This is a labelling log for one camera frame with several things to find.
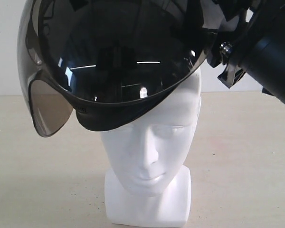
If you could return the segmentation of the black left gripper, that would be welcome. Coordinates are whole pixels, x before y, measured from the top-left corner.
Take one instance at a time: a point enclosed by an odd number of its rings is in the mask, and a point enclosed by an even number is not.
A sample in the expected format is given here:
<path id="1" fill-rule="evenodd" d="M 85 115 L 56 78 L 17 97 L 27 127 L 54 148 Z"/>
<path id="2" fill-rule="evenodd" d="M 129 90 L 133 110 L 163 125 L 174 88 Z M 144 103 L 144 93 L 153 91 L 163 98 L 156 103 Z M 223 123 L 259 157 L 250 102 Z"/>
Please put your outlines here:
<path id="1" fill-rule="evenodd" d="M 227 88 L 234 86 L 245 74 L 231 58 L 248 27 L 247 11 L 253 3 L 252 0 L 204 1 L 204 29 L 213 35 L 207 62 L 212 67 L 219 64 L 225 66 L 218 80 Z"/>

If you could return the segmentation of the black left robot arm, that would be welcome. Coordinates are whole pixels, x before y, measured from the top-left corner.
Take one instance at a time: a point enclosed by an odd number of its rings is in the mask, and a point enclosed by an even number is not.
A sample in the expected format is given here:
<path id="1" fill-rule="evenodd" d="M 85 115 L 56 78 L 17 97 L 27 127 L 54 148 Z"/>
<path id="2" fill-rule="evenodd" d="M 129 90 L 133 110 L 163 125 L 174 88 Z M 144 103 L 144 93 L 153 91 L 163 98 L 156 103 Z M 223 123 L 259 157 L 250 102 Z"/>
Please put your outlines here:
<path id="1" fill-rule="evenodd" d="M 227 87 L 249 74 L 262 92 L 285 105 L 285 0 L 215 0 L 226 20 L 239 17 L 237 29 L 220 32 L 207 57 L 222 64 L 218 79 Z"/>

